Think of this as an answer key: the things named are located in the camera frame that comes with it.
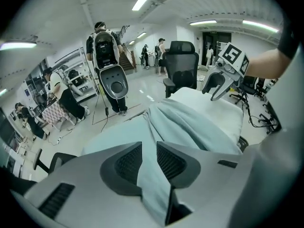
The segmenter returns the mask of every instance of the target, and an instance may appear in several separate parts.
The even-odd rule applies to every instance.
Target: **white shirt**
[[[165,45],[164,44],[159,44],[158,46],[159,46],[160,51],[161,51],[160,60],[162,60],[162,55],[163,55],[164,52],[166,52]]]
[[[55,93],[55,96],[57,97],[57,99],[60,99],[62,96],[62,92],[64,90],[68,89],[68,87],[65,85],[65,83],[63,83],[63,81],[58,73],[52,73],[49,81],[50,81],[50,86],[51,86],[51,92],[53,92],[55,86],[58,83],[60,84],[59,90]]]
[[[213,55],[213,49],[208,49],[206,57],[211,58],[212,55]]]

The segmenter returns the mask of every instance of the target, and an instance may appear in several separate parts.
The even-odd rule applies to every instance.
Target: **white floor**
[[[129,84],[129,92],[126,98],[126,105],[129,108],[128,113],[126,116],[114,115],[111,105],[104,96],[104,101],[109,107],[110,112],[108,123],[104,127],[105,129],[131,118],[139,112],[147,109],[150,104],[157,103],[165,98],[165,86],[162,83],[164,77],[158,77],[155,74],[154,67],[149,70],[143,70],[138,66],[137,72],[128,74],[127,78]],[[198,82],[197,88],[200,90],[201,82]],[[236,101],[235,98],[229,97],[228,94],[223,98],[232,103],[235,103]],[[260,113],[263,113],[268,117],[269,115],[265,112],[265,108],[262,106],[263,103],[264,102],[261,102],[259,98],[249,95],[251,115],[258,117]],[[98,99],[97,96],[93,97],[82,102],[81,105],[88,105],[91,113],[84,121],[77,124],[75,128],[70,122],[66,121],[62,125],[61,132],[56,129],[52,129],[48,141],[43,141],[39,138],[36,139],[31,147],[32,152],[28,152],[27,154],[22,170],[22,178],[40,181],[47,176],[40,167],[37,167],[35,171],[32,169],[32,161],[35,157],[34,153],[36,153],[39,148],[43,150],[40,157],[41,161],[46,166],[49,166],[52,157],[56,152],[79,156],[82,148],[88,143],[88,141],[100,133],[102,127],[106,123],[105,106],[102,97],[99,96]],[[244,109],[244,111],[241,136],[243,136],[249,144],[261,142],[267,136],[266,128],[254,128],[248,123],[249,117],[247,110]],[[260,125],[255,118],[253,119],[253,122],[256,125]],[[67,131],[67,129],[72,128],[74,129],[71,132]],[[59,144],[57,144],[59,137],[62,136],[64,137],[60,140]]]

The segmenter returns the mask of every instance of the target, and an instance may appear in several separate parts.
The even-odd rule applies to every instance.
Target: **white ceiling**
[[[38,36],[38,45],[35,49],[0,52],[0,89],[6,87],[13,92],[42,59],[76,37],[85,37],[98,21],[104,21],[108,28],[116,31],[123,25],[131,25],[123,41],[130,41],[141,31],[171,17],[186,22],[218,21],[200,27],[202,31],[232,31],[273,43],[280,36],[241,23],[243,19],[251,19],[280,27],[282,15],[273,0],[148,0],[139,11],[132,11],[136,1],[28,0],[1,39],[32,40],[33,36]]]

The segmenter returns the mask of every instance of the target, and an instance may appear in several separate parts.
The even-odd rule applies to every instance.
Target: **white sneaker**
[[[90,115],[90,110],[89,110],[89,107],[87,105],[85,105],[85,113],[87,116]]]
[[[80,123],[80,122],[83,121],[84,119],[85,119],[85,116],[84,116],[82,119],[78,118],[78,119],[77,119],[77,123]]]

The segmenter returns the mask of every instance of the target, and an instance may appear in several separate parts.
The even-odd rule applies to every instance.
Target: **black shorts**
[[[159,61],[158,61],[158,66],[159,67],[164,67],[165,66],[165,64],[164,64],[164,62],[163,62],[163,60],[162,59],[160,59]]]

